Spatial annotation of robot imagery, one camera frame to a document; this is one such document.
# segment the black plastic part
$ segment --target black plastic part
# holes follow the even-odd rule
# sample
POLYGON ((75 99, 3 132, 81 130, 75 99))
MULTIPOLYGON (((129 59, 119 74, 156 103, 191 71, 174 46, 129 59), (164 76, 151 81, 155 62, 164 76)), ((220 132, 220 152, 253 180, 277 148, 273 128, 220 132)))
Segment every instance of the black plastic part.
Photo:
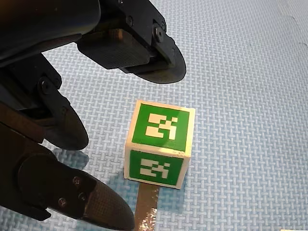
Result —
POLYGON ((147 64, 149 52, 123 29, 110 29, 82 37, 77 42, 81 53, 106 69, 147 64))
POLYGON ((89 143, 85 127, 77 113, 71 107, 67 98, 63 97, 47 77, 42 77, 37 85, 41 100, 51 112, 55 124, 49 126, 44 120, 37 123, 45 127, 45 139, 52 144, 67 150, 80 150, 89 143), (49 93, 46 94, 43 84, 47 84, 49 93))
POLYGON ((30 152, 45 154, 50 158, 55 158, 54 155, 48 149, 3 125, 1 121, 0 134, 0 205, 37 220, 49 218, 51 215, 45 207, 24 202, 16 184, 16 170, 30 152))
POLYGON ((23 199, 35 206, 46 206, 74 219, 81 219, 96 180, 87 173, 70 168, 54 158, 31 155, 18 170, 18 186, 23 199), (80 178, 78 187, 73 183, 80 178))
POLYGON ((127 68, 123 70, 126 73, 134 73, 135 75, 146 79, 153 83, 167 84, 181 81, 186 74, 186 64, 184 58, 175 46, 175 67, 167 67, 167 64, 159 62, 150 62, 144 66, 137 66, 134 68, 127 68))
POLYGON ((26 159, 18 170, 18 186, 23 199, 32 205, 104 228, 134 228, 134 215, 117 193, 91 175, 48 156, 34 154, 26 159))
POLYGON ((58 91, 62 84, 60 75, 42 54, 2 68, 1 74, 0 84, 9 91, 0 92, 0 96, 15 98, 5 103, 44 127, 44 138, 67 150, 80 150, 88 145, 82 122, 58 91))
POLYGON ((41 42, 85 34, 100 13, 98 0, 1 0, 0 60, 41 42))

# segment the textured mat surface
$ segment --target textured mat surface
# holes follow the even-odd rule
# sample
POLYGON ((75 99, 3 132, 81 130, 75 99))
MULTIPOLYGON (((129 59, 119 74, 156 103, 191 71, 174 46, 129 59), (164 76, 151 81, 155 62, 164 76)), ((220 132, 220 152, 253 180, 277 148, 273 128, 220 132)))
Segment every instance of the textured mat surface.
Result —
MULTIPOLYGON (((308 2, 153 3, 185 57, 186 78, 159 86, 107 71, 74 44, 44 53, 90 138, 82 152, 55 150, 58 158, 134 210, 138 183, 123 180, 123 147, 135 101, 194 107, 189 170, 181 190, 160 190, 156 230, 308 230, 308 2)), ((0 230, 101 229, 55 212, 38 222, 0 208, 0 230)))

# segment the cube face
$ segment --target cube face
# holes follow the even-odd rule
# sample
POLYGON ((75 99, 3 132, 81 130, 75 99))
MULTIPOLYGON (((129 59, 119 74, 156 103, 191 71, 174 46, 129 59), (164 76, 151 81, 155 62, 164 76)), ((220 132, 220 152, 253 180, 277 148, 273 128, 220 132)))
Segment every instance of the cube face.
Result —
POLYGON ((183 159, 131 150, 129 176, 134 179, 176 186, 183 159))
POLYGON ((185 151, 189 112, 141 103, 132 142, 185 151))
POLYGON ((124 177, 180 189, 191 157, 195 109, 137 101, 124 177))

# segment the tape strip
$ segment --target tape strip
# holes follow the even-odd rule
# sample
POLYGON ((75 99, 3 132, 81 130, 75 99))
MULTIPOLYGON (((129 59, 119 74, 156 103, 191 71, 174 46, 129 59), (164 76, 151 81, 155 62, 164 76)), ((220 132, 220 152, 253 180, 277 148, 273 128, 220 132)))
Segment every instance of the tape strip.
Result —
POLYGON ((153 231, 156 225, 159 186, 139 183, 134 231, 153 231))

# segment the white cube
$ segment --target white cube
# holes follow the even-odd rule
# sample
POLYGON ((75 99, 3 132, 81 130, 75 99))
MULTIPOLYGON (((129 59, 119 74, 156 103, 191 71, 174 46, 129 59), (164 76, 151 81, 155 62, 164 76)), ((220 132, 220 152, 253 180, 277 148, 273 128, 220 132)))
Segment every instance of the white cube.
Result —
POLYGON ((124 178, 180 189, 194 117, 193 108, 138 100, 125 144, 124 178))

